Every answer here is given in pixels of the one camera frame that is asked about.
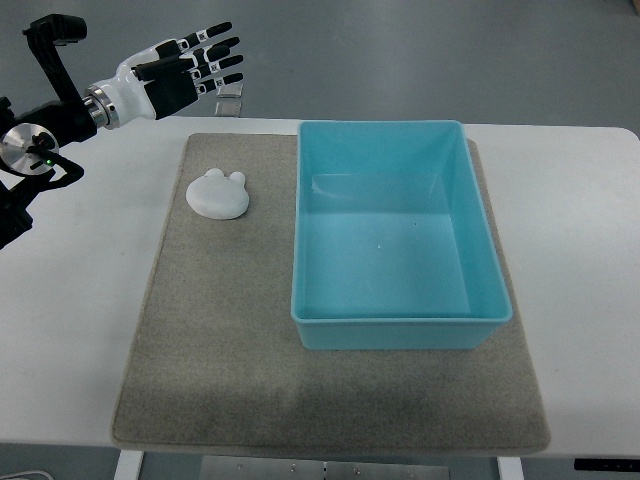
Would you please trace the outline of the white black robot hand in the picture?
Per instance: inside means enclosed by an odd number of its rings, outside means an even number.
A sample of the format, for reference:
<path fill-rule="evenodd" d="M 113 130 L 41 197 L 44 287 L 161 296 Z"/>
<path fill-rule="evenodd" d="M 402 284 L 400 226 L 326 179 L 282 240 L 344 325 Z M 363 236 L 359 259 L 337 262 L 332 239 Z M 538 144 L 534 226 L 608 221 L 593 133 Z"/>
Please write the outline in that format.
<path fill-rule="evenodd" d="M 197 84 L 186 70 L 184 51 L 232 29 L 229 21 L 197 30 L 179 38 L 163 41 L 124 60 L 115 76 L 105 81 L 105 110 L 110 122 L 130 122 L 137 118 L 159 120 L 195 103 L 198 95 L 215 93 L 227 84 L 242 83 L 242 73 L 215 77 Z M 242 55 L 227 57 L 240 43 L 231 37 L 193 51 L 195 78 L 205 78 L 243 62 Z"/>

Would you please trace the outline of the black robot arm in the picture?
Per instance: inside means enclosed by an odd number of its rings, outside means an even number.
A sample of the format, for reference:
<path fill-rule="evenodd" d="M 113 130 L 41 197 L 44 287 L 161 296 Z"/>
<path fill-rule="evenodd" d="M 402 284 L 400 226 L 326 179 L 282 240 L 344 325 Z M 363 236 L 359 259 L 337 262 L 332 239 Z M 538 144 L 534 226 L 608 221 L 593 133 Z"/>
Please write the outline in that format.
<path fill-rule="evenodd" d="M 84 174 L 60 149 L 113 130 L 135 119 L 161 120 L 200 97 L 242 81 L 226 68 L 242 62 L 231 50 L 238 38 L 226 37 L 223 22 L 140 51 L 117 68 L 114 77 L 79 92 L 58 54 L 60 47 L 87 36 L 84 19 L 50 14 L 24 30 L 29 49 L 57 94 L 57 100 L 17 116 L 1 100 L 1 169 L 18 177 L 1 189 L 1 243 L 8 245 L 33 226 L 27 208 L 42 192 L 65 188 Z"/>

